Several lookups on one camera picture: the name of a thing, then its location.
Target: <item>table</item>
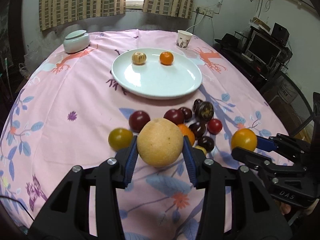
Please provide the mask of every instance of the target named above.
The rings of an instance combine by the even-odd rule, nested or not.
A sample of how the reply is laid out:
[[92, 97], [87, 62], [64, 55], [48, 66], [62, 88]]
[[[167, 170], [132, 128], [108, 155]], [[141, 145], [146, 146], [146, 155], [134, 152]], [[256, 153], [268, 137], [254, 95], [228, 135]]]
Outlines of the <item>table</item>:
[[[23, 202], [36, 217], [42, 205], [72, 166], [98, 166], [115, 156], [108, 134], [116, 127], [129, 128], [128, 118], [144, 110], [151, 119], [171, 108], [192, 107], [197, 98], [213, 103], [223, 130], [208, 154], [221, 165], [238, 168], [230, 155], [230, 140], [247, 127], [261, 136], [286, 134], [271, 108], [250, 82], [223, 56], [197, 36], [188, 49], [179, 49], [176, 33], [128, 30], [90, 33], [90, 46], [68, 55], [57, 48], [33, 73], [9, 113], [0, 139], [0, 194]], [[112, 78], [110, 68], [121, 53], [136, 48], [172, 50], [195, 62], [203, 84], [183, 98], [156, 101], [135, 96]], [[275, 163], [289, 161], [265, 153]], [[231, 227], [231, 194], [226, 188], [226, 225]], [[117, 191], [127, 239], [194, 239], [204, 191], [188, 179], [182, 155], [173, 165], [155, 169], [138, 158], [132, 183]], [[16, 203], [2, 199], [18, 225], [31, 219]], [[90, 231], [95, 234], [94, 189], [90, 193]]]

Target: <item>computer monitor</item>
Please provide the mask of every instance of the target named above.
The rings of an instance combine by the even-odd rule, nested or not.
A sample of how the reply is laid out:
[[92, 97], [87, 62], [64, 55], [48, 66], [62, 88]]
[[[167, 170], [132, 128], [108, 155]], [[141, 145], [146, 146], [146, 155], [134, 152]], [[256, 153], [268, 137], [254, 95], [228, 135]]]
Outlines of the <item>computer monitor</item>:
[[275, 44], [272, 44], [262, 35], [256, 33], [252, 39], [248, 51], [251, 52], [259, 61], [270, 66], [272, 57], [277, 58], [281, 52], [281, 49]]

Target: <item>paper cup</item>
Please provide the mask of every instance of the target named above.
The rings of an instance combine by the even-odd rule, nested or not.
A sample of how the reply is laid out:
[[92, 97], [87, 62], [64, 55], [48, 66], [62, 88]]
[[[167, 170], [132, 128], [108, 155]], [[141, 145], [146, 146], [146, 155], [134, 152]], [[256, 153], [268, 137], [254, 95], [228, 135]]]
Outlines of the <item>paper cup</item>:
[[192, 33], [178, 30], [178, 37], [177, 37], [177, 46], [179, 48], [186, 49], [188, 47], [188, 44], [191, 40]]

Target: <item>jar lid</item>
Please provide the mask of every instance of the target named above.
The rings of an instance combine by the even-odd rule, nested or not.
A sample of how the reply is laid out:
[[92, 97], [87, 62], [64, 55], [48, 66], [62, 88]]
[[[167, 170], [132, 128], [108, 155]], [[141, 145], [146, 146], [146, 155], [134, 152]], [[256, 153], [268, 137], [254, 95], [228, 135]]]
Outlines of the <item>jar lid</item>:
[[85, 34], [86, 32], [87, 31], [85, 31], [85, 30], [78, 30], [78, 31], [75, 31], [75, 32], [71, 32], [66, 36], [66, 40], [71, 40], [71, 39], [80, 37], [83, 34]]

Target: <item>power outlet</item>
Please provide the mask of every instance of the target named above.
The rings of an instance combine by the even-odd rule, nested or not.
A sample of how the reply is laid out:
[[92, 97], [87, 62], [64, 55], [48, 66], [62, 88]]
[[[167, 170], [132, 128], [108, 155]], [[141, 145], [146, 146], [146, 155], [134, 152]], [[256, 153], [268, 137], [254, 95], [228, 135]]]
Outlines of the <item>power outlet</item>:
[[199, 14], [203, 14], [209, 17], [213, 17], [214, 14], [214, 10], [210, 9], [210, 8], [202, 8], [202, 7], [198, 7], [199, 8]]

